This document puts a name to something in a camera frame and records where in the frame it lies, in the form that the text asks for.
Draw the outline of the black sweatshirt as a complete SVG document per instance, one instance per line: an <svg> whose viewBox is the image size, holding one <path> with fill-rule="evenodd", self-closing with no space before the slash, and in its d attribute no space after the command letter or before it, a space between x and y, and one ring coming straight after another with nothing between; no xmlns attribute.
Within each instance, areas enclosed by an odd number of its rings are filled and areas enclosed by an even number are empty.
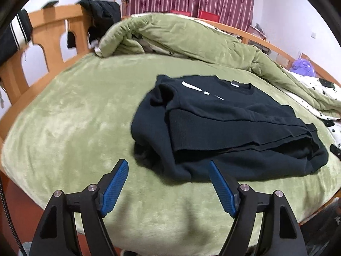
<svg viewBox="0 0 341 256"><path fill-rule="evenodd" d="M138 161L178 182L207 182L209 163L240 181L306 176L328 162L317 128L251 84L159 75L131 124Z"/></svg>

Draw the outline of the green plush bed sheet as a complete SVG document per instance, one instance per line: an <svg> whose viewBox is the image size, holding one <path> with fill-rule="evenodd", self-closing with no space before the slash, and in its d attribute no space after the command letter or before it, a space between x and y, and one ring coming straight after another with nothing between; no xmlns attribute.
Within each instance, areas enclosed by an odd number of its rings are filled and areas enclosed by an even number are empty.
<svg viewBox="0 0 341 256"><path fill-rule="evenodd" d="M131 121L160 74L251 83L314 124L326 147L333 142L320 120L248 71L158 54L89 54L55 77L16 118L5 139L2 165L45 207L55 190L81 191L123 158L129 163L128 178L104 219L112 243L143 255L215 255L233 221L213 186L166 182L133 156Z"/></svg>

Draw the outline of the white floral quilt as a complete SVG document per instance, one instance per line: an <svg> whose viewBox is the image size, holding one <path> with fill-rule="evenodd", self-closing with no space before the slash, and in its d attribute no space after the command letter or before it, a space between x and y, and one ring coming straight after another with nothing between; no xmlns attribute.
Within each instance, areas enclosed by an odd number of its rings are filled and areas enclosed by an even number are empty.
<svg viewBox="0 0 341 256"><path fill-rule="evenodd" d="M238 60L243 63L248 58L247 54L252 54L249 57L249 71L270 82L311 114L321 119L334 138L334 146L340 148L340 87L324 87L320 79L290 72L254 45L243 44L236 37L207 22L172 13L142 13L132 17L141 19L145 16L157 19L161 17L174 18L174 24L184 23L197 25L200 29L207 28L210 33L214 33L214 44L218 41L227 41L228 47L218 48L218 51L224 51L230 61Z"/></svg>

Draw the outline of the purple plush toy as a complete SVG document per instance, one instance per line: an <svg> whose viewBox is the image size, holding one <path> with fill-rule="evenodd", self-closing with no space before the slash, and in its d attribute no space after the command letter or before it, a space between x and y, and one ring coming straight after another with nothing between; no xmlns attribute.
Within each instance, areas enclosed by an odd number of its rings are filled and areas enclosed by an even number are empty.
<svg viewBox="0 0 341 256"><path fill-rule="evenodd" d="M316 72L313 65L304 58L299 58L292 63L289 71L294 72L298 75L315 77Z"/></svg>

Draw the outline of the striped black white garment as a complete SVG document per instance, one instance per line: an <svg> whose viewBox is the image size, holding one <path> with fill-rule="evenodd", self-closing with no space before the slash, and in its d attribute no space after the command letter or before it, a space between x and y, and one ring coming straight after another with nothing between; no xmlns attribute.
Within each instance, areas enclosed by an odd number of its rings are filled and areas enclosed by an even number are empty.
<svg viewBox="0 0 341 256"><path fill-rule="evenodd" d="M1 35L0 65L31 41L32 30L27 11L19 11Z"/></svg>

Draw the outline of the clutter of boxes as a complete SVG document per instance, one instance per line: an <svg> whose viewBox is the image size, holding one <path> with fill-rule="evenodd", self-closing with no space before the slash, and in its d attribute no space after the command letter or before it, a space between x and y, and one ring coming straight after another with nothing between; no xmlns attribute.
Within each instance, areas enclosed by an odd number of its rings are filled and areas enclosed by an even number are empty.
<svg viewBox="0 0 341 256"><path fill-rule="evenodd" d="M265 34L261 30L257 29L256 27L253 27L250 24L247 26L246 32L250 33L254 36L257 36L257 37L263 39L264 41L266 40Z"/></svg>

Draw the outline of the green folded quilt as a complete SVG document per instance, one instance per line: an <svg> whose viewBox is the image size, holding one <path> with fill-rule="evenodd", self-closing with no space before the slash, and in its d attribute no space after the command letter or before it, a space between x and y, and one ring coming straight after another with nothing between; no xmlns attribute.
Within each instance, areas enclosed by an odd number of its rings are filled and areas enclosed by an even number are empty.
<svg viewBox="0 0 341 256"><path fill-rule="evenodd" d="M181 55L250 72L249 57L252 54L248 53L248 58L243 63L238 60L230 61L224 51L218 51L218 48L228 47L227 41L218 41L214 44L214 33L210 33L207 28L200 29L197 25L173 22L174 18L128 17L107 30L95 48L95 53L100 57L109 57L115 52L143 54L143 46L138 41L142 39L171 55Z"/></svg>

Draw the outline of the black jacket on headboard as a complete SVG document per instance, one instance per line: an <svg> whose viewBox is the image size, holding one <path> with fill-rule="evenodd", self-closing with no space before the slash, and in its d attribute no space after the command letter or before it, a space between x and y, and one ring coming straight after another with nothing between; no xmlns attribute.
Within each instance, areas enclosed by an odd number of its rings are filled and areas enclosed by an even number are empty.
<svg viewBox="0 0 341 256"><path fill-rule="evenodd" d="M99 41L106 31L121 21L121 9L117 2L106 0L80 0L81 5L91 16L92 25L88 29L88 42Z"/></svg>

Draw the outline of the left red chair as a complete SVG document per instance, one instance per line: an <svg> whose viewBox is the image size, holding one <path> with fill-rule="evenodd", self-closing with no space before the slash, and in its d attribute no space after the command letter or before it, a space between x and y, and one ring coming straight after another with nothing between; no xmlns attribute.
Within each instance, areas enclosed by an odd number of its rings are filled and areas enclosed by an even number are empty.
<svg viewBox="0 0 341 256"><path fill-rule="evenodd" d="M180 11L180 10L170 10L170 13L176 14L176 15L184 15L187 17L191 17L191 13L187 11Z"/></svg>

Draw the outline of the wooden bed frame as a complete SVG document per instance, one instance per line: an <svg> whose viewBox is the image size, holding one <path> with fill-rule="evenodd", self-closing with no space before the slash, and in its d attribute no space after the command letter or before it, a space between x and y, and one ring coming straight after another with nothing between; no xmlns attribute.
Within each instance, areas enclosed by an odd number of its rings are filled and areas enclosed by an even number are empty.
<svg viewBox="0 0 341 256"><path fill-rule="evenodd" d="M12 125L15 123L16 118L30 105L31 102L35 100L37 96L43 92L50 82L60 73L69 69L85 56L94 54L87 45L86 34L88 28L90 27L90 16L80 6L67 5L35 11L29 14L29 19L33 26L31 35L32 42L33 44L41 47L43 50L47 65L47 73L33 84L27 83L23 68L21 66L21 58L24 54L24 49L16 52L4 64L2 64L1 79L3 80L3 86L7 91L7 95L11 103L10 108L1 117L1 138L3 146ZM200 21L207 22L212 26L232 35L233 29L230 26L207 20ZM154 45L148 44L142 39L139 39L138 41L143 46L143 54L158 54L200 61L190 57L183 57L181 55L171 55L171 53L165 52ZM121 55L140 54L123 54L120 52L115 52L110 57ZM1 171L13 183L15 183L7 175L2 165L3 146L1 149ZM33 203L39 209L43 208L34 201Z"/></svg>

